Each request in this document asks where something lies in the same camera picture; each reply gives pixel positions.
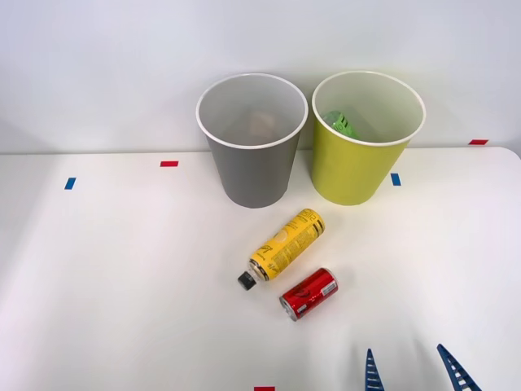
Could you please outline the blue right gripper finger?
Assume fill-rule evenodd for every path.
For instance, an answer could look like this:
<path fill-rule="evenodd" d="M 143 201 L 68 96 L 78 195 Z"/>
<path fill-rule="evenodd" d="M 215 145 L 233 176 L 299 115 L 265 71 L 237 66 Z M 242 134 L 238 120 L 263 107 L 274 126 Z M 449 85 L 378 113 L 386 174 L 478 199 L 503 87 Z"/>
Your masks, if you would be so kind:
<path fill-rule="evenodd" d="M 442 344 L 438 344 L 436 348 L 448 372 L 454 391 L 481 391 L 468 372 Z"/>
<path fill-rule="evenodd" d="M 366 353 L 365 366 L 365 391 L 379 390 L 379 373 L 376 367 L 372 350 L 368 349 Z"/>

